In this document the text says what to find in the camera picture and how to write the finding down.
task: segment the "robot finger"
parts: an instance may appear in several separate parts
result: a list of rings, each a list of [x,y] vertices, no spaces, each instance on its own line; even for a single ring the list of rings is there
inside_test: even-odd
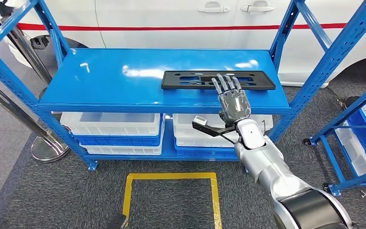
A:
[[[235,89],[235,85],[234,85],[234,83],[232,82],[231,77],[230,77],[229,75],[224,75],[224,76],[225,76],[225,78],[226,78],[226,80],[227,80],[227,82],[228,82],[228,85],[229,85],[229,87],[231,88],[231,90]]]
[[[217,90],[218,94],[222,94],[218,81],[214,77],[211,79],[211,81],[214,83],[215,89]]]
[[[236,88],[237,88],[238,90],[241,90],[241,89],[242,89],[242,87],[241,87],[241,83],[239,82],[238,78],[236,78],[236,77],[234,76],[234,77],[232,77],[232,79],[233,79],[233,80],[234,80],[234,82],[235,82],[235,86],[236,86]]]
[[[228,91],[229,88],[226,85],[224,78],[221,76],[221,74],[217,74],[217,76],[218,76],[218,79],[220,79],[220,81],[221,81],[221,85],[222,85],[222,88],[224,89],[224,91]]]

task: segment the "robotic arm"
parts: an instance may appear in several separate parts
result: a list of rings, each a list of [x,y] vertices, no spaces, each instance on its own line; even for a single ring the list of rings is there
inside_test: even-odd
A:
[[[217,76],[218,80],[212,81],[222,106],[220,117],[227,128],[208,126],[207,120],[198,116],[193,120],[193,128],[211,136],[234,130],[239,134],[234,144],[236,155],[271,199],[278,228],[351,229],[349,215],[333,196],[310,186],[289,170],[283,154],[250,118],[249,101],[238,79]]]

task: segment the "chrome base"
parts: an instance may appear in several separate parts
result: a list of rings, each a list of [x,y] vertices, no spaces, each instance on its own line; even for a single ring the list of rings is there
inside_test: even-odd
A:
[[[41,162],[53,162],[61,159],[70,151],[70,148],[60,140],[57,141],[59,146],[52,147],[43,138],[37,137],[31,145],[31,155]]]

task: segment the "yellow tape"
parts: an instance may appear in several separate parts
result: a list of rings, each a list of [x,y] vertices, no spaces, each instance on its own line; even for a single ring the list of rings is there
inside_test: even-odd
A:
[[[168,180],[168,179],[210,179],[211,197],[214,211],[214,226],[215,229],[222,229],[220,201],[218,198],[217,175],[215,173],[130,173],[127,176],[127,181],[125,182],[124,202],[122,205],[122,213],[127,217],[127,219],[130,214],[130,202],[131,202],[131,191],[132,191],[133,180]]]

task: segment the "black plastic tray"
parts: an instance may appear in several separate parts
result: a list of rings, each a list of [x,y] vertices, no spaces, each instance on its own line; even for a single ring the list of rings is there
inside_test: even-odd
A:
[[[275,84],[263,71],[165,71],[162,89],[215,89],[217,74],[238,78],[245,90],[274,90]]]

